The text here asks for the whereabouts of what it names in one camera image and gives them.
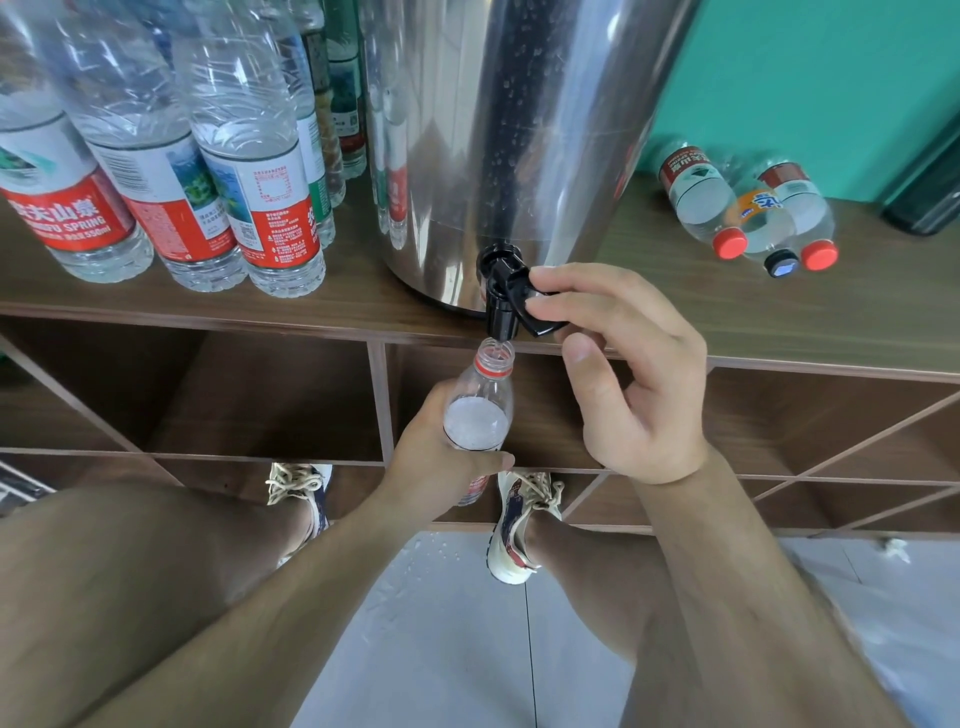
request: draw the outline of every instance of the red label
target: red label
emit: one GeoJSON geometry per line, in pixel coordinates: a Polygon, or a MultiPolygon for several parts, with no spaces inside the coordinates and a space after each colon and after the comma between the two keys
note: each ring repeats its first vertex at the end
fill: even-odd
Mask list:
{"type": "Polygon", "coordinates": [[[762,175],[760,179],[766,183],[768,187],[773,187],[777,189],[781,184],[785,182],[793,182],[795,180],[809,180],[804,170],[801,169],[800,165],[796,162],[786,161],[783,164],[776,164],[762,175]]]}
{"type": "Polygon", "coordinates": [[[483,493],[484,488],[487,487],[487,481],[490,480],[489,475],[481,475],[476,480],[471,480],[470,487],[467,488],[467,494],[461,498],[461,500],[468,500],[474,496],[479,496],[483,493]]]}
{"type": "Polygon", "coordinates": [[[387,173],[387,194],[390,197],[390,217],[401,223],[407,219],[407,168],[392,169],[387,173]]]}
{"type": "Polygon", "coordinates": [[[684,169],[694,164],[710,164],[707,155],[699,147],[683,147],[670,155],[660,167],[660,184],[667,192],[684,169]]]}
{"type": "Polygon", "coordinates": [[[244,257],[261,268],[294,268],[312,260],[320,250],[320,238],[310,198],[284,209],[252,210],[256,234],[263,250],[242,246],[244,257]]]}
{"type": "MultiPolygon", "coordinates": [[[[207,240],[200,223],[194,217],[190,203],[186,200],[142,203],[129,197],[124,199],[137,222],[150,236],[157,252],[168,260],[210,260],[233,247],[233,232],[230,228],[207,240]]],[[[208,210],[208,214],[215,217],[223,215],[219,207],[209,206],[208,210]]]]}
{"type": "Polygon", "coordinates": [[[25,195],[4,190],[16,213],[51,248],[79,253],[119,243],[133,231],[130,212],[97,167],[77,184],[25,195]]]}

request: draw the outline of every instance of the hand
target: hand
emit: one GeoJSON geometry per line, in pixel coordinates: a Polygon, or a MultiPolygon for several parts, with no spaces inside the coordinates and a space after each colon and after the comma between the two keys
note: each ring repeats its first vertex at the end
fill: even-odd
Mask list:
{"type": "Polygon", "coordinates": [[[600,263],[537,267],[530,281],[556,296],[527,309],[558,332],[573,394],[584,417],[584,444],[606,468],[644,483],[672,483],[704,464],[707,344],[654,286],[632,271],[600,263]],[[627,360],[634,381],[621,391],[603,347],[627,360]]]}
{"type": "Polygon", "coordinates": [[[427,395],[420,412],[403,430],[380,486],[398,507],[408,509],[424,524],[455,506],[472,480],[508,471],[514,465],[508,452],[453,447],[444,432],[444,412],[455,383],[441,382],[427,395]]]}

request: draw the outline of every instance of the fingers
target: fingers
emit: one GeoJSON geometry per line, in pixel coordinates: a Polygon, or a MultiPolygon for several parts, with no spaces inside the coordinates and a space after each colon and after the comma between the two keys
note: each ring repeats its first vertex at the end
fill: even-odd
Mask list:
{"type": "Polygon", "coordinates": [[[514,466],[514,457],[509,452],[472,452],[473,475],[471,479],[481,475],[493,475],[501,471],[508,471],[514,466]]]}
{"type": "Polygon", "coordinates": [[[434,384],[433,389],[430,390],[430,394],[428,394],[423,401],[423,406],[420,408],[420,412],[417,413],[417,417],[427,418],[431,422],[442,423],[444,421],[446,401],[450,398],[450,393],[453,391],[456,383],[456,379],[447,379],[434,384]]]}
{"type": "MultiPolygon", "coordinates": [[[[569,321],[602,334],[623,355],[634,376],[645,386],[668,374],[679,352],[677,339],[640,311],[610,296],[558,293],[527,302],[527,308],[538,318],[569,321]]],[[[576,334],[570,334],[567,341],[574,336],[576,334]]]]}
{"type": "MultiPolygon", "coordinates": [[[[640,274],[603,263],[567,263],[556,268],[537,266],[530,270],[530,281],[541,291],[579,291],[613,296],[640,311],[674,336],[686,336],[690,324],[655,285],[640,274]]],[[[549,300],[553,297],[541,297],[549,300]]],[[[535,304],[540,310],[542,304],[535,304]]],[[[551,319],[547,321],[568,321],[551,319]]]]}
{"type": "Polygon", "coordinates": [[[596,345],[600,348],[600,351],[607,347],[607,340],[596,331],[587,331],[578,326],[574,326],[573,324],[561,328],[556,334],[554,334],[554,338],[557,340],[558,344],[562,344],[567,336],[569,336],[571,333],[577,333],[578,331],[593,339],[593,341],[596,342],[596,345]]]}
{"type": "Polygon", "coordinates": [[[563,354],[585,428],[602,427],[623,435],[635,427],[636,419],[623,399],[620,382],[596,342],[582,333],[571,333],[564,341],[563,354]]]}

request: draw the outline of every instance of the forearm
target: forearm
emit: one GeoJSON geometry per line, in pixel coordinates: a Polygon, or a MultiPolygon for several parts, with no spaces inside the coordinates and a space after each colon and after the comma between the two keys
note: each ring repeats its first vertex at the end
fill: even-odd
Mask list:
{"type": "Polygon", "coordinates": [[[909,725],[719,453],[712,450],[707,464],[679,483],[636,487],[704,685],[724,720],[745,728],[909,725]]]}
{"type": "Polygon", "coordinates": [[[420,527],[381,486],[81,725],[286,728],[373,582],[420,527]]]}

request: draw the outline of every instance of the white sneaker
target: white sneaker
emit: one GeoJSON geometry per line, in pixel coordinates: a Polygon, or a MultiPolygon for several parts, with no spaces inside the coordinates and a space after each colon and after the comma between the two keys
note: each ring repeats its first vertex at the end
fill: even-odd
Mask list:
{"type": "Polygon", "coordinates": [[[326,518],[326,487],[333,475],[333,466],[326,463],[274,463],[267,478],[267,505],[275,505],[288,497],[298,497],[310,504],[310,517],[313,524],[310,535],[300,548],[283,557],[280,563],[299,551],[307,542],[325,531],[330,523],[326,518]]]}
{"type": "Polygon", "coordinates": [[[487,546],[487,568],[504,584],[522,584],[540,568],[527,556],[523,547],[523,533],[530,514],[546,511],[558,520],[560,496],[564,485],[551,481],[550,473],[529,476],[505,472],[497,474],[503,513],[487,546]]]}

